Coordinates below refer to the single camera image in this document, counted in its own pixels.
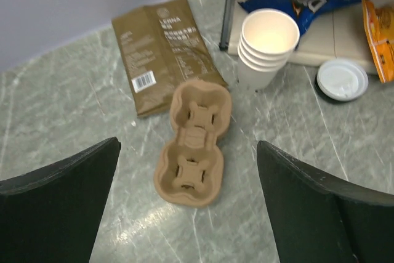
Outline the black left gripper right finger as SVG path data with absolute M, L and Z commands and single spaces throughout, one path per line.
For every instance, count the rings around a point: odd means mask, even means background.
M 393 262 L 393 195 L 333 176 L 264 140 L 257 167 L 280 262 Z

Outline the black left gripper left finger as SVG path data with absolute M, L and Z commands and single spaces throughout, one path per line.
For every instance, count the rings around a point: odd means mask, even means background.
M 1 181 L 1 262 L 89 262 L 121 143 Z

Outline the white plastic cup lids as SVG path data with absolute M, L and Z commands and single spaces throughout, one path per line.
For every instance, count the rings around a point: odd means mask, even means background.
M 318 89 L 337 102 L 351 102 L 367 90 L 369 79 L 364 68 L 354 60 L 333 59 L 318 69 L 315 81 Z

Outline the white paper cup stack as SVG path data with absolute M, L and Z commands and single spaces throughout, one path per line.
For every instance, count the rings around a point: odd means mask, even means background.
M 295 20 L 276 9 L 250 13 L 241 27 L 238 44 L 238 82 L 245 91 L 267 87 L 299 43 Z

